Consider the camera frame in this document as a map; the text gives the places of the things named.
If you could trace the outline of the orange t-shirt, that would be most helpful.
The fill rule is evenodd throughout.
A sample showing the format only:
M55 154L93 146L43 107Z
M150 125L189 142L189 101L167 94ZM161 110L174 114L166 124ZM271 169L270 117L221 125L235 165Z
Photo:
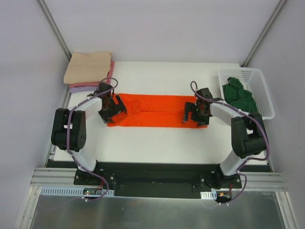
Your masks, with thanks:
M147 95L118 94L127 112L115 115L108 127L170 127L207 128L198 126L195 121L183 121L186 102L194 103L194 96L185 95Z

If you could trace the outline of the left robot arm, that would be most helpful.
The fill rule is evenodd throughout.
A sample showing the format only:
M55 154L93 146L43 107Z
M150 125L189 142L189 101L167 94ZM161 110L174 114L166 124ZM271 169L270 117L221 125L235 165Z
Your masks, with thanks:
M101 81L93 93L72 108L58 108L53 120L51 143L66 151L78 169L86 172L84 180L91 186L100 182L101 175L94 170L97 161L86 146L86 121L99 115L105 124L113 124L117 115L127 113L122 99L114 92L118 81L113 80L114 86Z

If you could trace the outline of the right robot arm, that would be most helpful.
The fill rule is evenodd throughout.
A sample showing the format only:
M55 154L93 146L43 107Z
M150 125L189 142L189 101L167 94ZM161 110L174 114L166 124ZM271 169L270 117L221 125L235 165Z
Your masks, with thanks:
M192 120L197 127L208 126L210 118L216 117L231 127L232 150L214 172L215 184L226 188L231 184L231 176L236 175L249 160L263 161L255 155L265 150L270 152L264 122L259 113L246 113L221 98L213 98L208 88L192 91L195 102L185 103L184 123Z

